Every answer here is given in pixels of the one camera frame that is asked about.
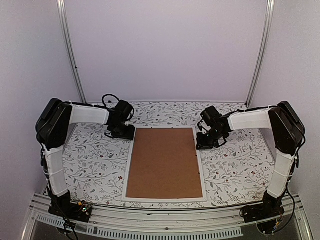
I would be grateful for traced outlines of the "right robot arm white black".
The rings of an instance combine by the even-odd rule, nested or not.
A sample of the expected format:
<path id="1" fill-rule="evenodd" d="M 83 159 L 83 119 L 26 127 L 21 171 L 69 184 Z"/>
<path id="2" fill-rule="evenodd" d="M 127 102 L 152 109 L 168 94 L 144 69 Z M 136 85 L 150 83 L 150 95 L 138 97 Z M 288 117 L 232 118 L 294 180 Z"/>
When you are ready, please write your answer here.
<path id="1" fill-rule="evenodd" d="M 214 106 L 203 110 L 197 124 L 196 149 L 220 148 L 220 140 L 226 141 L 231 132 L 247 129 L 271 129 L 273 133 L 276 160 L 271 182 L 263 195 L 258 213 L 269 218 L 278 210 L 292 178 L 294 168 L 299 165 L 299 151 L 306 143 L 306 129 L 298 114 L 288 101 L 277 105 L 238 109 L 225 115 Z"/>

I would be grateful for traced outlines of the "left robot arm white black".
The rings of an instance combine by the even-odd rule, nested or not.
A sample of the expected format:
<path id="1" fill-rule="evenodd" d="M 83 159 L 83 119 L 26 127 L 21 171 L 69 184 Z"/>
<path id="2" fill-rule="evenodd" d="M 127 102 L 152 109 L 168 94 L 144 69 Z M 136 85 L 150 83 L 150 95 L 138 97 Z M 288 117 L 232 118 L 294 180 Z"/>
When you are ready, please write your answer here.
<path id="1" fill-rule="evenodd" d="M 119 100 L 115 107 L 93 105 L 52 98 L 36 126 L 36 139 L 41 145 L 42 164 L 48 179 L 48 193 L 55 202 L 55 209 L 63 216 L 74 213 L 63 166 L 64 145 L 69 126 L 73 124 L 106 125 L 110 138 L 133 140 L 136 128 L 127 122 L 134 115 L 134 107 L 127 101 Z"/>

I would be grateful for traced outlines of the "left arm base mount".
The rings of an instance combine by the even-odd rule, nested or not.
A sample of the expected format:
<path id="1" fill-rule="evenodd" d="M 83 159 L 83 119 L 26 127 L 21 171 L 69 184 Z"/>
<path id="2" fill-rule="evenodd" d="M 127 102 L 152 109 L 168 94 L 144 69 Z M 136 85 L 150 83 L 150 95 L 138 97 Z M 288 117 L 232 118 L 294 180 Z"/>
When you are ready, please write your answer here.
<path id="1" fill-rule="evenodd" d="M 58 197 L 51 200 L 48 212 L 69 220 L 88 223 L 92 214 L 92 205 L 84 200 L 73 203 L 69 198 Z"/>

